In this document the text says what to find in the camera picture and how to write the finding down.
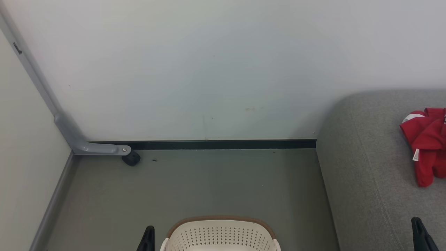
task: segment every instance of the gray floor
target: gray floor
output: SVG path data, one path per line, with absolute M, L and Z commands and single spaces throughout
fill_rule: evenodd
M 80 160 L 47 251 L 133 251 L 147 225 L 159 250 L 174 223 L 205 215 L 261 219 L 283 251 L 339 249 L 314 149 L 139 154 L 136 167 Z

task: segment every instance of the white panel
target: white panel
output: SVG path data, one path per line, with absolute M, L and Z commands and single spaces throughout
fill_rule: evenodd
M 443 0 L 3 5 L 91 140 L 315 138 L 348 94 L 446 80 Z
M 29 250 L 71 152 L 0 32 L 0 250 Z

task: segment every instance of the beige plastic basket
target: beige plastic basket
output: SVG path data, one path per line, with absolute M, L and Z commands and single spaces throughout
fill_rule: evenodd
M 188 218 L 174 225 L 161 251 L 281 251 L 271 228 L 243 217 Z

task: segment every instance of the gray metal leg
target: gray metal leg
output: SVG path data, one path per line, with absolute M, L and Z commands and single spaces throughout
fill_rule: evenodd
M 60 113 L 54 116 L 54 122 L 63 137 L 76 155 L 128 155 L 132 150 L 129 146 L 96 144 L 87 142 L 81 134 Z

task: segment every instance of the brown basket rim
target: brown basket rim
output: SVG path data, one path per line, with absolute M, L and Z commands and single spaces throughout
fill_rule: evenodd
M 218 220 L 256 223 L 256 224 L 259 224 L 262 227 L 264 227 L 268 231 L 269 235 L 271 235 L 272 239 L 276 238 L 276 235 L 274 234 L 274 232 L 271 229 L 271 227 L 269 227 L 268 224 L 266 224 L 265 222 L 263 222 L 263 221 L 261 221 L 259 219 L 248 218 L 248 217 L 239 217 L 239 216 L 200 216 L 200 217 L 191 217 L 191 218 L 182 219 L 179 222 L 177 222 L 173 227 L 170 228 L 169 232 L 167 233 L 167 238 L 170 239 L 170 237 L 172 236 L 173 232 L 179 226 L 181 226 L 181 225 L 183 225 L 185 223 L 198 222 L 198 221 L 218 221 Z

